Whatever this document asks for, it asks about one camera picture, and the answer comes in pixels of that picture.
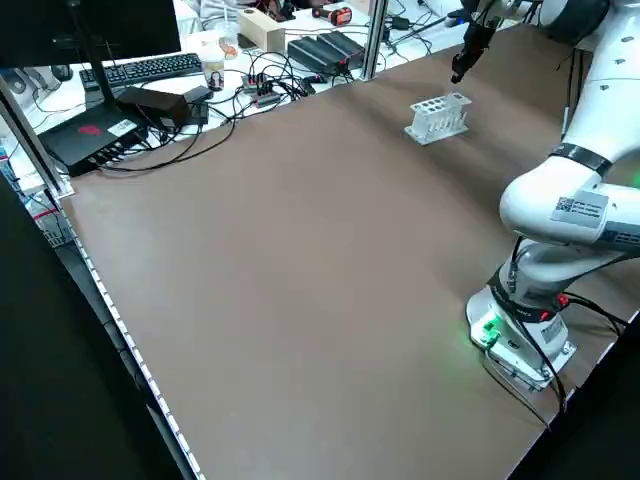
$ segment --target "red object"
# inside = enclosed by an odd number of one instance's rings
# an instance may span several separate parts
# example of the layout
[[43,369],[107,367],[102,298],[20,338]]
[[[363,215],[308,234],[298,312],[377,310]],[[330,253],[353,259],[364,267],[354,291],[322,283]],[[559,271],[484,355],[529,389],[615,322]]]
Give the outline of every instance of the red object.
[[83,125],[78,128],[78,133],[82,133],[83,135],[102,135],[102,130],[100,130],[95,125]]
[[339,27],[351,23],[353,12],[349,7],[339,8],[338,10],[325,10],[324,8],[314,8],[311,10],[314,18],[326,18],[332,25]]
[[569,305],[569,297],[567,297],[564,293],[561,293],[558,295],[558,301],[560,302],[560,305],[562,305],[563,307],[566,307],[567,305]]

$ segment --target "white desk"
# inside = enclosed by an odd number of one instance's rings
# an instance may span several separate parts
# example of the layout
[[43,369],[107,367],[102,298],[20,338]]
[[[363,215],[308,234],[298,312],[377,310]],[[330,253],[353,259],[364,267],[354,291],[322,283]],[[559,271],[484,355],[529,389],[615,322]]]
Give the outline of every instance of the white desk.
[[[403,2],[403,4],[406,6],[406,12],[403,13],[403,16],[409,18],[411,21],[416,22],[419,20],[420,23],[424,23],[424,21],[429,18],[429,8],[427,8],[426,6],[418,6],[416,2],[410,2],[409,0]],[[351,37],[353,40],[363,45],[367,39],[368,27],[366,25],[368,25],[369,21],[368,15],[364,12],[361,12],[349,3],[337,3],[327,6],[327,8],[340,8],[343,6],[350,6],[352,8],[353,19],[350,25],[342,27],[340,28],[340,30]],[[399,13],[399,5],[390,3],[389,12]],[[334,27],[326,20],[313,18],[311,16],[311,10],[299,10],[295,12],[295,16],[296,18],[294,20],[283,22],[282,24],[287,29],[287,41],[291,41],[302,36],[313,36],[317,33],[322,33],[322,30],[318,31],[319,29],[326,29],[325,31],[334,29]],[[422,32],[422,37],[432,42],[431,51],[436,52],[461,43],[465,30],[465,26],[458,26],[447,29],[443,24],[440,24],[432,29]],[[406,33],[408,32],[393,31],[391,34],[391,39],[393,40],[394,38],[399,38]],[[187,36],[183,39],[183,51],[195,52],[197,50],[196,46],[199,44],[197,40],[201,39],[202,37],[214,39],[215,32],[197,32]],[[378,71],[382,71],[385,68],[392,68],[394,66],[405,63],[407,60],[415,60],[428,54],[424,44],[418,39],[409,39],[398,45],[398,53],[400,55],[393,54],[387,47],[382,45],[380,49],[381,55],[380,61],[378,63]],[[217,92],[215,94],[215,97],[212,100],[213,102],[218,102],[221,99],[225,98],[230,99],[234,95],[236,88],[241,85],[241,73],[239,72],[247,72],[249,66],[251,65],[251,62],[252,58],[244,52],[241,52],[236,59],[225,62],[225,70],[227,70],[225,73],[225,89],[222,92]],[[284,59],[276,55],[267,55],[259,59],[256,62],[255,67],[258,69],[258,71],[261,71],[264,67],[273,65],[275,63],[284,63]],[[301,77],[310,74],[308,71],[305,71],[305,69],[301,65],[296,64],[296,62],[292,61],[292,64],[294,66],[294,72]],[[78,64],[72,65],[72,68],[74,70],[74,76],[72,80],[63,83],[56,92],[50,94],[39,104],[40,108],[45,112],[39,111],[35,108],[33,108],[29,112],[26,112],[31,125],[37,127],[35,128],[36,133],[42,133],[43,131],[50,129],[55,125],[58,125],[59,123],[85,110],[85,94],[78,72],[82,68],[90,67],[88,65]],[[353,71],[354,78],[358,78],[359,74],[359,70]],[[335,82],[336,85],[340,83],[344,83],[344,80],[337,79]],[[204,78],[199,75],[194,77],[161,80],[158,82],[154,82],[152,86],[148,88],[172,93],[184,93],[198,85],[204,85]],[[314,88],[318,93],[321,93],[322,91],[327,90],[331,87],[331,83],[314,85]],[[242,108],[241,106],[244,106],[249,102],[248,97],[245,97],[244,95],[240,95],[238,97],[238,100],[239,102],[236,102],[237,109]],[[281,105],[288,102],[289,100],[285,100],[281,103]],[[223,112],[225,115],[230,116],[233,114],[233,106],[231,105],[230,101],[218,104],[216,105],[216,108]],[[256,113],[257,111],[258,110],[254,107],[251,107],[247,109],[245,113],[248,116]],[[219,126],[223,120],[224,119],[220,116],[211,114],[209,123],[206,126],[205,130],[209,130]],[[185,133],[193,134],[195,133],[195,131],[195,127],[190,127],[185,130]],[[9,152],[12,152],[15,148],[15,145],[15,143],[9,143],[8,145],[6,145],[6,148]],[[35,173],[31,162],[21,149],[16,150],[11,158],[11,163],[16,175],[21,179],[20,186],[23,191],[25,191],[26,193],[32,193],[42,188],[42,180]]]

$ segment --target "computer monitor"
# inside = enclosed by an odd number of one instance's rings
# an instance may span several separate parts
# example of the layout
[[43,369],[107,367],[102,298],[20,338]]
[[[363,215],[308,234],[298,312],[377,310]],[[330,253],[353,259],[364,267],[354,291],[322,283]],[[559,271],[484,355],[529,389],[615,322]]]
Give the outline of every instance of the computer monitor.
[[[172,0],[76,0],[97,60],[180,51]],[[69,0],[15,0],[0,15],[0,68],[86,62]]]
[[0,68],[91,63],[104,101],[39,135],[69,175],[95,169],[117,143],[139,142],[146,121],[120,110],[102,61],[179,51],[173,0],[15,0],[0,22]]

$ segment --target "metal pole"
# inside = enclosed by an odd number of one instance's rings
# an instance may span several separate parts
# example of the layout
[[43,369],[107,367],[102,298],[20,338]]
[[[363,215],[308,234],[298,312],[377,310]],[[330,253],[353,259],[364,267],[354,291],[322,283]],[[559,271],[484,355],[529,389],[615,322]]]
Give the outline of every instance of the metal pole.
[[364,62],[360,79],[364,81],[372,80],[376,74],[376,64],[378,63],[378,53],[380,43],[382,43],[382,33],[384,31],[384,19],[387,14],[389,0],[376,0],[373,13],[370,12],[369,36],[367,38],[367,48],[364,52]]
[[56,198],[72,194],[71,185],[58,173],[55,163],[47,154],[2,77],[0,77],[0,116],[4,118],[16,136],[18,143],[22,146],[49,191]]

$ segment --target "label sticker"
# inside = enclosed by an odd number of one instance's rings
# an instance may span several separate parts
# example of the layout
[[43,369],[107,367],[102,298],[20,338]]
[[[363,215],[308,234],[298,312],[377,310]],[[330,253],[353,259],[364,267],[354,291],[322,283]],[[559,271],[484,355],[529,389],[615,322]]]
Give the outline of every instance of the label sticker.
[[562,320],[557,316],[556,319],[549,325],[547,328],[543,329],[540,333],[542,334],[542,338],[545,343],[551,342],[554,338],[558,336],[562,330]]
[[596,245],[620,250],[640,249],[640,225],[607,222]]
[[133,123],[131,120],[124,119],[121,122],[116,123],[113,127],[107,129],[107,132],[116,137],[121,137],[125,133],[129,133],[137,126],[138,125]]
[[573,198],[559,197],[551,220],[581,227],[598,228],[609,197],[580,191]]

